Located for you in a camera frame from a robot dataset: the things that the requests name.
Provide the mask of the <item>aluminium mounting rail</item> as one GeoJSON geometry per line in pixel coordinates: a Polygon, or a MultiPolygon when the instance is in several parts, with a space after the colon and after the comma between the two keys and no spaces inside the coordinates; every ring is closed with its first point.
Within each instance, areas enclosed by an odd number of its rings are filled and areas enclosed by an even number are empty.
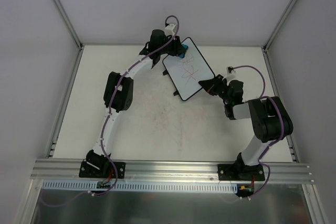
{"type": "MultiPolygon", "coordinates": [[[[35,161],[31,179],[78,179],[81,159],[40,158],[35,161]]],[[[308,164],[268,163],[269,182],[274,184],[314,184],[308,164]]],[[[139,182],[218,182],[216,162],[125,161],[124,180],[139,182]]]]}

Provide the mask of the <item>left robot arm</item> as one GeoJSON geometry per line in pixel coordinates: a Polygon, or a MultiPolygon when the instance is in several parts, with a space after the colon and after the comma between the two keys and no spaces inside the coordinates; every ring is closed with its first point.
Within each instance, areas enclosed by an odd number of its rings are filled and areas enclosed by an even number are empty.
{"type": "Polygon", "coordinates": [[[117,128],[122,112],[129,109],[133,100],[135,77],[151,70],[162,55],[183,58],[188,46],[181,43],[174,24],[166,24],[164,30],[152,31],[150,40],[139,53],[138,60],[122,73],[111,72],[103,95],[106,106],[104,124],[92,150],[86,155],[86,162],[99,177],[108,174],[112,167],[107,146],[117,128]]]}

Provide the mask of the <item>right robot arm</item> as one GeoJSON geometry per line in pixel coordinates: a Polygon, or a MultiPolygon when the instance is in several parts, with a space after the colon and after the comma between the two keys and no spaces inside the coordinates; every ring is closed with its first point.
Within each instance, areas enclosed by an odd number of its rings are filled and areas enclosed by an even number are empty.
{"type": "Polygon", "coordinates": [[[235,174],[248,179],[254,173],[253,166],[260,164],[273,145],[293,132],[292,120],[280,97],[263,96],[243,102],[243,82],[218,75],[198,82],[210,95],[223,100],[225,115],[230,120],[250,119],[254,135],[248,146],[238,154],[235,174]]]}

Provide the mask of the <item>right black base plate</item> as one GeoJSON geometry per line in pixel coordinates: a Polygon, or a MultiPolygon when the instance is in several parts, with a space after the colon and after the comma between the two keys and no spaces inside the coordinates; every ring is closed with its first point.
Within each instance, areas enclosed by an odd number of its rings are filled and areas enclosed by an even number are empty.
{"type": "Polygon", "coordinates": [[[238,168],[234,164],[218,164],[217,173],[220,181],[252,181],[254,179],[257,182],[261,182],[265,180],[262,165],[244,165],[242,168],[238,168]]]}

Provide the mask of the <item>small black-framed whiteboard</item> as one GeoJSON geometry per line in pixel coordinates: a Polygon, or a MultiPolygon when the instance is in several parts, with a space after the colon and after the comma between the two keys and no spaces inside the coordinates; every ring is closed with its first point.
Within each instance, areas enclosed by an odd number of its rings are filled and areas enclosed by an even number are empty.
{"type": "Polygon", "coordinates": [[[215,74],[192,38],[184,39],[182,45],[187,47],[183,58],[168,55],[162,63],[175,86],[174,95],[187,101],[202,90],[200,81],[213,79],[215,74]]]}

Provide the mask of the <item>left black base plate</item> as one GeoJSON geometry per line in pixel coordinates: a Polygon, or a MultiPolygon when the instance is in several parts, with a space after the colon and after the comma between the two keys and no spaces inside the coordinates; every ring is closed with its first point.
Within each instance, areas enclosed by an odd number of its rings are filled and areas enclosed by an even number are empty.
{"type": "Polygon", "coordinates": [[[117,178],[124,179],[125,176],[125,162],[114,162],[114,166],[107,161],[103,168],[98,168],[97,166],[90,164],[88,161],[82,161],[79,177],[80,178],[117,178]]]}

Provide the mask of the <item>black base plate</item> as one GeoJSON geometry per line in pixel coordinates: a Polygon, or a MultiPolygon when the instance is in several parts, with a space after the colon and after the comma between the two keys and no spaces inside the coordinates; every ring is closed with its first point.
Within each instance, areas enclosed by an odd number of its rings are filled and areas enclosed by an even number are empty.
{"type": "Polygon", "coordinates": [[[125,162],[114,162],[114,166],[107,161],[103,168],[98,168],[97,166],[90,164],[88,161],[82,161],[79,177],[80,178],[117,178],[124,179],[125,176],[125,162]]]}
{"type": "Polygon", "coordinates": [[[217,173],[220,181],[252,181],[254,179],[257,182],[261,182],[265,180],[262,165],[244,165],[242,168],[238,168],[234,164],[218,164],[217,173]]]}

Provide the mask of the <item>blue foam whiteboard eraser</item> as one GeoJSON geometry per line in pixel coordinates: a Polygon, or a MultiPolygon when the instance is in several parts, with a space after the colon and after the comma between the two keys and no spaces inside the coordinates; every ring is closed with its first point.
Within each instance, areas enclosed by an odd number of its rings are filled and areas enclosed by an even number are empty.
{"type": "Polygon", "coordinates": [[[180,47],[180,50],[179,50],[180,54],[178,55],[178,57],[179,58],[184,58],[187,50],[188,50],[188,45],[181,44],[181,47],[180,47]]]}

